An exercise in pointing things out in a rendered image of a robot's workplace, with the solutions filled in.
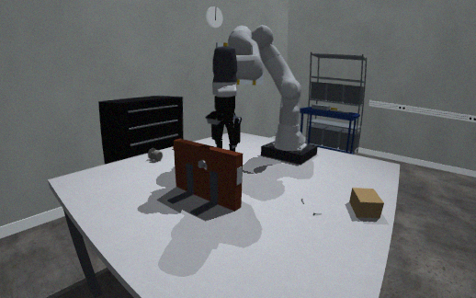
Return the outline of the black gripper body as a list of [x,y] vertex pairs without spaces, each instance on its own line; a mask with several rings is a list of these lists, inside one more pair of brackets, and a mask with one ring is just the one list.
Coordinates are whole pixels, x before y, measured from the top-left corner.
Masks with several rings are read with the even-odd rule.
[[235,96],[233,97],[216,97],[215,96],[215,109],[218,111],[224,111],[224,116],[227,116],[228,123],[233,121],[233,115],[235,115]]

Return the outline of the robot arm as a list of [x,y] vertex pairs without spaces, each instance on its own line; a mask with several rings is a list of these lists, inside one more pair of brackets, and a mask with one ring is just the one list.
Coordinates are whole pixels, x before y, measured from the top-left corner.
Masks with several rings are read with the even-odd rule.
[[307,144],[303,143],[299,126],[301,86],[277,48],[269,44],[273,44],[273,39],[271,29],[264,25],[253,31],[245,26],[236,27],[229,36],[229,48],[222,46],[214,50],[212,94],[237,96],[237,79],[255,81],[262,76],[265,66],[282,93],[273,145],[278,150],[302,151]]

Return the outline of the brown cardboard box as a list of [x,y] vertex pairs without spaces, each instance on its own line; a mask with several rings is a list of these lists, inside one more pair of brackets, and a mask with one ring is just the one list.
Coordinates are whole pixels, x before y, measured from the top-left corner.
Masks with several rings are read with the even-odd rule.
[[352,188],[349,202],[359,218],[380,218],[384,205],[374,189]]

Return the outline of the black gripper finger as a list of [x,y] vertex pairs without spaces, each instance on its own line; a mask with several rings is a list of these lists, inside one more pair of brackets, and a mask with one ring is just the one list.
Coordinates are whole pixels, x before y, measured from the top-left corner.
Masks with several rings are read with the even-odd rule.
[[235,115],[233,115],[233,119],[234,120],[232,121],[232,123],[229,124],[227,116],[225,116],[224,122],[225,122],[225,127],[227,128],[227,132],[229,136],[230,151],[235,152],[235,147],[237,147],[237,144],[240,142],[242,118],[241,117],[238,118]]
[[[217,128],[218,127],[218,128]],[[212,140],[215,140],[216,146],[222,148],[222,134],[223,134],[224,124],[211,124],[211,136]]]

